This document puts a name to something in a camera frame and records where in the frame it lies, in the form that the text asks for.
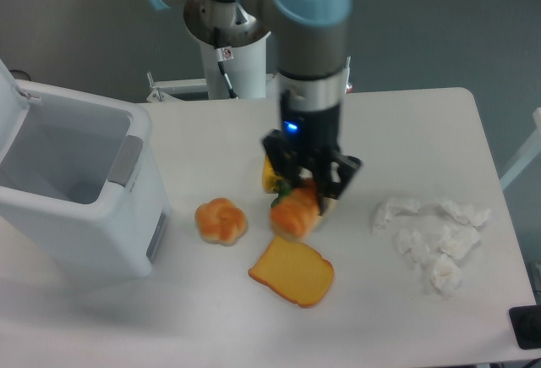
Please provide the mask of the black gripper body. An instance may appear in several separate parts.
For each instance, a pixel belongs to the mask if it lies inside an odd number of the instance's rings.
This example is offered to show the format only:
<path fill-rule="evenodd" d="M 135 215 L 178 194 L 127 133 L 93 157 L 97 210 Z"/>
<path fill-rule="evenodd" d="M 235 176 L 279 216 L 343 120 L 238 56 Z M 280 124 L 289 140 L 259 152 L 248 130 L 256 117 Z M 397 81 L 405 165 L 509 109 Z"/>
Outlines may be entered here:
<path fill-rule="evenodd" d="M 279 98 L 280 128 L 273 129 L 262 145 L 275 173 L 291 186 L 300 185 L 300 172 L 312 173 L 317 197 L 337 200 L 357 171 L 360 159 L 341 152 L 338 144 L 342 104 L 315 111 L 302 111 L 293 106 L 291 92 Z"/>

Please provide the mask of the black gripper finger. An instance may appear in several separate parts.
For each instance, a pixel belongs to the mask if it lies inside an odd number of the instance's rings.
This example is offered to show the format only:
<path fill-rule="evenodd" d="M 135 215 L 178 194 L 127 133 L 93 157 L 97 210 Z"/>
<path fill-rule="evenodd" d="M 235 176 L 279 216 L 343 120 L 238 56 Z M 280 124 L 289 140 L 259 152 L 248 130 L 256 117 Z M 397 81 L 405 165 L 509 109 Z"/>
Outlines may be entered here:
<path fill-rule="evenodd" d="M 274 191 L 276 193 L 287 193 L 292 191 L 295 187 L 295 175 L 292 170 L 275 171 L 276 181 L 274 183 Z"/>
<path fill-rule="evenodd" d="M 337 199 L 324 197 L 320 203 L 320 216 L 326 217 L 331 211 L 334 210 L 338 203 Z"/>

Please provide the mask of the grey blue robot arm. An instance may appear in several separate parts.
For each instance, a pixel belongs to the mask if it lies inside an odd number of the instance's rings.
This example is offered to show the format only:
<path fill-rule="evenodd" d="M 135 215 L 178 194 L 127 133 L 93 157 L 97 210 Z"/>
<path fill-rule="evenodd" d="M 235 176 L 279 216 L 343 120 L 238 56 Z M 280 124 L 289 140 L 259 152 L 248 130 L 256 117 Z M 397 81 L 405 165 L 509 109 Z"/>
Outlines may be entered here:
<path fill-rule="evenodd" d="M 190 0 L 160 0 L 168 6 Z M 280 126 L 262 141 L 275 173 L 292 187 L 311 172 L 320 211 L 361 168 L 338 144 L 349 75 L 352 0 L 210 0 L 232 4 L 276 38 Z"/>

